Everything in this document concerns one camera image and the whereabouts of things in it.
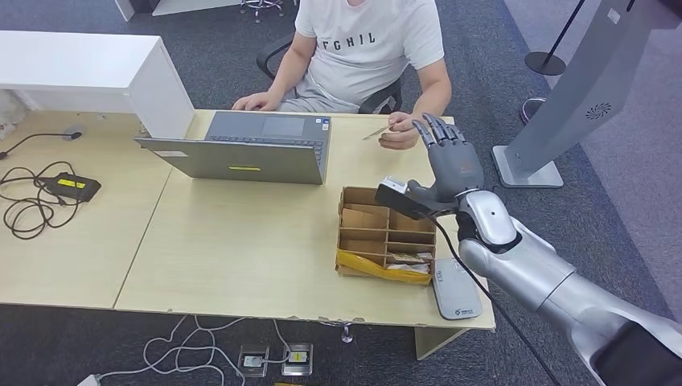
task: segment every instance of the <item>yellow plastic bag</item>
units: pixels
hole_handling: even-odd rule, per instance
[[[387,280],[402,281],[411,284],[429,284],[431,282],[431,275],[426,273],[405,271],[402,269],[385,269],[373,261],[355,255],[354,253],[342,251],[341,249],[336,251],[336,264]]]

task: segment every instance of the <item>speaker grille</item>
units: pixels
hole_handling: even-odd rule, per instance
[[[587,113],[585,113],[585,118],[593,121],[605,117],[610,111],[611,103],[600,103],[590,107],[590,109],[587,110]]]

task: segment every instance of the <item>printed text on t-shirt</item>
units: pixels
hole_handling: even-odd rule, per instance
[[[348,48],[355,47],[356,43],[360,46],[363,46],[365,44],[376,43],[376,39],[374,39],[374,37],[372,36],[372,33],[369,32],[366,35],[365,34],[359,34],[357,36],[357,39],[355,39],[355,36],[351,36],[350,38],[346,39],[345,42],[342,42],[340,40],[334,40],[333,42],[329,42],[329,41],[325,41],[325,40],[322,41],[322,45],[324,46],[324,49],[328,50],[328,51],[332,48],[334,48],[336,51],[340,51],[341,48],[343,48],[343,47],[348,47]]]

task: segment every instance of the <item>man's left hand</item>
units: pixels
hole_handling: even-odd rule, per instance
[[[381,134],[379,144],[386,149],[407,150],[413,148],[419,139],[417,129],[412,126],[416,119],[410,114],[396,111],[388,116],[389,133]]]

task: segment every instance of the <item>silver robotic arm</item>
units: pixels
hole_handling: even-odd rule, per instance
[[[414,219],[455,215],[464,264],[561,331],[599,384],[681,385],[682,326],[577,274],[550,243],[509,216],[495,193],[482,190],[479,158],[459,130],[424,119],[430,129],[414,125],[428,149],[433,186],[382,183],[376,200]]]

